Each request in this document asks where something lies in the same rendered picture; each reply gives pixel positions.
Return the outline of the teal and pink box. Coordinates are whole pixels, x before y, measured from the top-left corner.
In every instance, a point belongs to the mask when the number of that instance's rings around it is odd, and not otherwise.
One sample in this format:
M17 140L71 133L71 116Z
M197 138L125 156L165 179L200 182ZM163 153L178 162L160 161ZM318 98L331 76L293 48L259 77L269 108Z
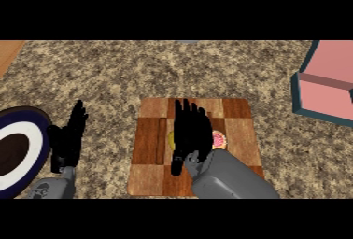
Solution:
M293 112L353 128L353 40L315 40L292 77Z

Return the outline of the yellow lemon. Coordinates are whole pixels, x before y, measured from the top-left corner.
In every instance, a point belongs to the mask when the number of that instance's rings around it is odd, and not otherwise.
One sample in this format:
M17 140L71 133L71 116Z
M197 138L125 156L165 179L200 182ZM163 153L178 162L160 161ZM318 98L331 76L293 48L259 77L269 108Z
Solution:
M172 149L172 151L175 151L175 150L176 150L175 131L170 131L170 132L169 132L167 138L169 138L170 149Z

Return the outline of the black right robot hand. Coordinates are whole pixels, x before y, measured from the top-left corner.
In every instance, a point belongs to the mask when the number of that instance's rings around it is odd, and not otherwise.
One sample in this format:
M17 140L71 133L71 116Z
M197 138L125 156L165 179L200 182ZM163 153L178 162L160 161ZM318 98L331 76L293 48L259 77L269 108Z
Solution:
M184 162L191 153L198 152L198 162L207 160L213 144L213 126L204 108L188 100L176 100L173 176L181 175Z

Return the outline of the pink frosted donut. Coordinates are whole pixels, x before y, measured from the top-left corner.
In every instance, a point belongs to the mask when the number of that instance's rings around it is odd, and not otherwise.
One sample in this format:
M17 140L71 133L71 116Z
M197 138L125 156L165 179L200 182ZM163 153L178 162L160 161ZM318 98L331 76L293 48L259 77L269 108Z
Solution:
M227 149L228 146L228 140L224 132L213 130L213 149Z

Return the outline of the brown wooden panel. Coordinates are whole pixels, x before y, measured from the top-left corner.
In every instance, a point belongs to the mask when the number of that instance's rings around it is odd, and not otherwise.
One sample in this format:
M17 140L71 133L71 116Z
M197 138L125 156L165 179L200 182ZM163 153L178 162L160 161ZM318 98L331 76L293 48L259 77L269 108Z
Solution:
M0 78L8 72L11 63L24 45L24 40L0 40Z

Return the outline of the brown wooden cutting board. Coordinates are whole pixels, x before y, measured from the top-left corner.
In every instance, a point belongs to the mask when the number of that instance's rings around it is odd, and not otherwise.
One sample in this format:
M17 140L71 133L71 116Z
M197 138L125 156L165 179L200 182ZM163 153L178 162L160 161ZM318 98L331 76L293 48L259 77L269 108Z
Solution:
M227 149L265 177L249 101L240 98L190 98L190 103L206 109L213 129L227 136ZM133 196L194 197L190 174L172 175L169 135L175 129L175 114L175 98L142 100L128 186Z

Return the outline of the blue and white plate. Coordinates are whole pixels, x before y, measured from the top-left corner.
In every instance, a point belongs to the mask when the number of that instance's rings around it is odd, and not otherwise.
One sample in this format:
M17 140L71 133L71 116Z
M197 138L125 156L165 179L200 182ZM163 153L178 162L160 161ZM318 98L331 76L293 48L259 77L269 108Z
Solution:
M35 180L51 153L49 115L33 106L0 111L0 199L15 198Z

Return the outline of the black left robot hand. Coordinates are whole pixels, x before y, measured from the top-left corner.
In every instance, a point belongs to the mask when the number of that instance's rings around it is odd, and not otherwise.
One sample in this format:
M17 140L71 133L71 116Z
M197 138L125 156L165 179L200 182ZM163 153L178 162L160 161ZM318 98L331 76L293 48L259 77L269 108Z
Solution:
M67 166L76 167L80 160L82 137L86 129L89 114L79 100L73 107L69 125L60 128L57 125L48 127L48 135L52 147L52 172L61 173Z

